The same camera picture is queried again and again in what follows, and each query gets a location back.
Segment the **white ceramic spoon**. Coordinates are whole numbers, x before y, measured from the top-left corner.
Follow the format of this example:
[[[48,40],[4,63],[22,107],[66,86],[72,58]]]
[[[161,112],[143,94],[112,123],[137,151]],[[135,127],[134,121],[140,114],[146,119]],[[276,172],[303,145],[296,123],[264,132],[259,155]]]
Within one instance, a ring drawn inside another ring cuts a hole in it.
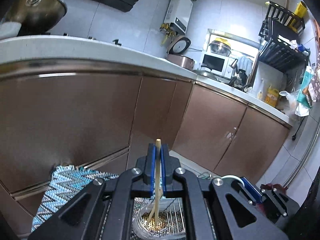
[[[242,181],[241,178],[239,178],[238,176],[235,176],[235,175],[226,175],[226,176],[223,176],[221,177],[222,180],[224,179],[233,179],[233,180],[236,180],[238,181],[239,183],[241,183],[243,186],[245,186],[244,182]]]

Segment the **glass pot lid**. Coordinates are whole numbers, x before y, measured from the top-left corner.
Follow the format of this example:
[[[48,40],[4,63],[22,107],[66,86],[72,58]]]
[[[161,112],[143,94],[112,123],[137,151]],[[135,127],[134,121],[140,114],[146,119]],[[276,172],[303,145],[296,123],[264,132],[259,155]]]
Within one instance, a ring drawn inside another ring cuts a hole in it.
[[[204,76],[204,77],[207,77],[207,78],[209,78],[209,79],[218,81],[218,82],[223,82],[222,79],[218,78],[218,77],[217,77],[216,75],[214,75],[213,73],[208,72],[208,71],[205,71],[205,70],[195,70],[194,73],[197,74],[197,75]]]

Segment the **steel pot yellow lid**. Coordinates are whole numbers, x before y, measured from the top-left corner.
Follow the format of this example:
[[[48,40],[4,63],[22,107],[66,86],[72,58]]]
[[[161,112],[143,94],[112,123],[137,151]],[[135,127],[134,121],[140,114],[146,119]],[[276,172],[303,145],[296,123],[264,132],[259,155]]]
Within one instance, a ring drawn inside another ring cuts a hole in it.
[[[212,42],[209,44],[210,52],[220,54],[226,57],[229,57],[231,54],[231,45],[228,43],[228,41],[224,38],[215,38]]]

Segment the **grey hanging towel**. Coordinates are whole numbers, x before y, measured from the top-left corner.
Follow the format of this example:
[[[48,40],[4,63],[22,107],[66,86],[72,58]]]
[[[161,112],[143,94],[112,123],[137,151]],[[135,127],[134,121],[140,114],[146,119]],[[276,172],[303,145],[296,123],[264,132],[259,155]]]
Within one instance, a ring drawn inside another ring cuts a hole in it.
[[[243,70],[247,76],[252,72],[253,61],[246,56],[238,58],[237,66],[239,70]]]

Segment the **white microwave oven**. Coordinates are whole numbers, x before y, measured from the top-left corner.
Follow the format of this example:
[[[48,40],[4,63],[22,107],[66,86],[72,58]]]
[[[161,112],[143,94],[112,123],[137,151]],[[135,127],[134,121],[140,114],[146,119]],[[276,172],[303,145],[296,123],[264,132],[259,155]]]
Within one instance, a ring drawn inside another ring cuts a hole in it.
[[[234,75],[234,69],[231,64],[235,59],[220,54],[203,51],[200,59],[200,70],[211,72],[220,77],[231,79]]]

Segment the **brown rice cooker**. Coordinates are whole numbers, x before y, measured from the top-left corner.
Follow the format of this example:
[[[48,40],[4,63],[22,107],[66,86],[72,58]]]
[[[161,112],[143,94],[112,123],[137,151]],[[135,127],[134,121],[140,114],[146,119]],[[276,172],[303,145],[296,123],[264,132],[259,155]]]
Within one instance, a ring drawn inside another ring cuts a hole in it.
[[[191,40],[184,35],[175,37],[167,48],[167,60],[187,70],[193,70],[195,61],[187,56],[185,52],[191,45]]]

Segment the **white bowl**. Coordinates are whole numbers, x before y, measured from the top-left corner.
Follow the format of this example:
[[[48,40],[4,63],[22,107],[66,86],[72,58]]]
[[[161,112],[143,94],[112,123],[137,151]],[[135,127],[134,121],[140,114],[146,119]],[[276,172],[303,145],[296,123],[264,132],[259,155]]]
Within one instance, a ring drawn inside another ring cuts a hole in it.
[[[0,25],[0,40],[16,37],[21,29],[19,22],[4,22]]]

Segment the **black dish rack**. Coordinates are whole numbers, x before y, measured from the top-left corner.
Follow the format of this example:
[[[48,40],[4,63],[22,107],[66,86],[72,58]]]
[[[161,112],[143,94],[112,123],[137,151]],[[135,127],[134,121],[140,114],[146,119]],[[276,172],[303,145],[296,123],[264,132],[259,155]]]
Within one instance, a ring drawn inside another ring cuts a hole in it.
[[[266,2],[267,11],[261,24],[257,79],[264,88],[293,90],[300,82],[310,57],[310,50],[300,42],[305,30],[304,19],[285,7]]]

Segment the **white spray bottle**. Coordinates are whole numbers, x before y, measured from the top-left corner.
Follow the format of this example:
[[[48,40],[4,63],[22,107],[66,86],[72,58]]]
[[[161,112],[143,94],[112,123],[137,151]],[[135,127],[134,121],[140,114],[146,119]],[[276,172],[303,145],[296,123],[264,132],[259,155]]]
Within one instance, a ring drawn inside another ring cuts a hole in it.
[[[261,79],[261,83],[259,85],[258,92],[257,92],[257,99],[259,100],[263,100],[264,85],[265,85],[265,81],[264,79]]]

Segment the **yellow roll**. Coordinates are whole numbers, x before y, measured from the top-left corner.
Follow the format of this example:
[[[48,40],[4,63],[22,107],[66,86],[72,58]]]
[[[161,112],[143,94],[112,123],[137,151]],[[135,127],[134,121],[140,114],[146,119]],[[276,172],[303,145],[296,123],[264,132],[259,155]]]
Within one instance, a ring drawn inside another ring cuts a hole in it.
[[[294,17],[289,25],[289,27],[294,30],[295,32],[298,31],[298,29],[300,28],[301,21],[304,18],[304,16],[306,15],[308,9],[306,4],[303,1],[300,1],[295,9],[294,14],[296,15],[296,17]]]

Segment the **hanging patterned apron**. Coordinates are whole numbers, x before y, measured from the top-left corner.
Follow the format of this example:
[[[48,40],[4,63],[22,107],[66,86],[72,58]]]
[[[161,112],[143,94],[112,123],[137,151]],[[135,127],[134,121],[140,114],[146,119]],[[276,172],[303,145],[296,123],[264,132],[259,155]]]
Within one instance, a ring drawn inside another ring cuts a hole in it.
[[[316,65],[307,66],[304,73],[301,89],[297,96],[295,115],[305,117],[309,115],[313,105],[319,103],[319,24],[314,20],[316,27]]]

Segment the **blue zigzag woven mat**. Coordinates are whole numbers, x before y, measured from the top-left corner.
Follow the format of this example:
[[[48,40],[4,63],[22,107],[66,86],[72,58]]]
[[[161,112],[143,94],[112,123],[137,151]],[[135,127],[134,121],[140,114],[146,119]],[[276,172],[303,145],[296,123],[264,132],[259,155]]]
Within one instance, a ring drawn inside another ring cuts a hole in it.
[[[111,180],[118,174],[85,169],[74,165],[58,166],[51,175],[48,189],[45,191],[39,208],[33,218],[31,231],[35,231],[54,213],[70,201],[95,178]]]

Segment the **yellow oil bottle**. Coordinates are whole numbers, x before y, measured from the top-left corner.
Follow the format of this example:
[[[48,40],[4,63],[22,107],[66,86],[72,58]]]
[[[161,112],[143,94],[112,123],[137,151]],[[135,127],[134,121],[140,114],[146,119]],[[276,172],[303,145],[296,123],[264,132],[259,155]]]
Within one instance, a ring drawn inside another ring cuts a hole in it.
[[[276,107],[279,97],[279,90],[270,85],[265,96],[265,103],[272,107]]]

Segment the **white water heater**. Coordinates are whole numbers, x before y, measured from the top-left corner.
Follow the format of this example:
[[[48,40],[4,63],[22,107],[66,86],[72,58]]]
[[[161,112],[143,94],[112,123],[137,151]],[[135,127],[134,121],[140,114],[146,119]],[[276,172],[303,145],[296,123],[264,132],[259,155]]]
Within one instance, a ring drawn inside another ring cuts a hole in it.
[[[193,8],[191,0],[170,0],[164,23],[180,35],[185,35]]]

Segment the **wooden chopstick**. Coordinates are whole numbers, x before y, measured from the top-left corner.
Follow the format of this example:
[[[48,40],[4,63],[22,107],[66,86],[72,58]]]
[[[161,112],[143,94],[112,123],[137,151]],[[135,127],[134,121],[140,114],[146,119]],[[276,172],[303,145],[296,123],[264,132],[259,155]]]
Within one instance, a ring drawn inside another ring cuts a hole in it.
[[[155,170],[155,227],[158,226],[159,199],[161,197],[161,139],[156,139],[156,170]]]
[[[147,223],[146,223],[146,227],[149,226],[149,224],[150,224],[153,216],[155,215],[155,211],[156,211],[156,207],[153,206],[153,208],[152,208],[152,210],[151,210],[151,212],[150,212],[150,214],[149,214],[149,216],[148,216],[148,220],[147,220]]]

